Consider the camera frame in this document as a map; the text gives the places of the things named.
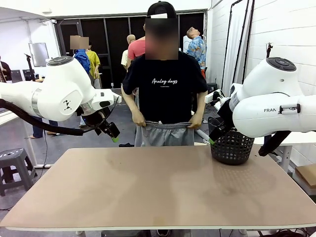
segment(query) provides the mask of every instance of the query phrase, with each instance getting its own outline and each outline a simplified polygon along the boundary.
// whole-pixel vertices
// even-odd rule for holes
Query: blue shirt
[[[201,36],[195,37],[190,43],[187,51],[188,55],[193,56],[201,69],[206,67],[206,45]]]
[[[74,58],[76,58],[80,62],[80,64],[85,69],[85,71],[89,74],[89,72],[90,72],[90,60],[89,60],[88,55],[85,53],[85,49],[78,49],[76,51]]]

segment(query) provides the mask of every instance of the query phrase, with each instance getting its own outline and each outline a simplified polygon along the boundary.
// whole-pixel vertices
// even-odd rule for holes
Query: black t-shirt
[[[186,53],[165,61],[145,60],[143,54],[133,60],[123,81],[126,94],[136,88],[145,120],[169,124],[191,119],[191,93],[206,92],[207,84],[196,59]]]

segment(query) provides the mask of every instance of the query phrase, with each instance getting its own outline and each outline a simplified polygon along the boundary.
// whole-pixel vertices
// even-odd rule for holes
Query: table top
[[[0,126],[16,118],[18,118],[18,116],[11,111],[3,112],[0,114]]]
[[[291,132],[280,146],[316,143],[316,132]],[[254,144],[263,145],[264,137],[255,138]]]
[[[315,226],[316,205],[258,149],[255,145],[239,166],[212,159],[209,146],[69,149],[0,226],[29,231]]]

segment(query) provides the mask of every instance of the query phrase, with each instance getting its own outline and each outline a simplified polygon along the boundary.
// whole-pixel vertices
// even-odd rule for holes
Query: white curtain
[[[235,82],[241,83],[242,80],[242,72],[243,72],[243,65],[245,60],[245,50],[247,46],[247,36],[248,36],[248,29],[249,29],[249,19],[250,19],[250,12],[251,12],[251,5],[252,0],[249,1],[248,5],[248,12],[246,16],[245,28],[242,34],[242,42],[240,47],[240,53],[237,63],[237,71],[235,76]],[[230,87],[234,81],[234,70],[236,66],[236,60],[238,55],[238,47],[239,41],[242,32],[242,25],[245,17],[247,7],[247,0],[243,0],[237,3],[232,8],[232,19],[231,19],[231,26],[228,35],[228,42],[227,42],[227,54],[225,60],[225,70],[224,70],[224,80],[223,80],[223,92],[225,96],[230,95]]]

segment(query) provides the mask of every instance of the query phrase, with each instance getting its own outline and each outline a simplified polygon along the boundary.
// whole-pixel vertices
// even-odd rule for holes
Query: black door
[[[126,75],[126,70],[121,65],[121,60],[124,50],[128,49],[126,40],[126,37],[129,35],[128,18],[108,18],[105,21],[114,88],[120,88],[120,84]]]
[[[112,88],[112,75],[104,20],[81,20],[81,27],[83,36],[89,37],[89,41],[92,43],[91,50],[96,52],[100,59],[99,73],[101,73],[102,88]]]
[[[144,24],[145,24],[145,16],[141,17],[130,17],[130,31],[132,35],[135,35],[136,39],[145,36]]]
[[[178,17],[180,17],[180,47],[183,50],[183,36],[187,35],[190,27],[193,26],[195,29],[198,29],[202,37],[204,32],[204,13],[181,14]]]
[[[58,20],[57,33],[59,45],[61,46],[61,55],[73,56],[73,50],[70,49],[70,36],[82,36],[79,20]]]

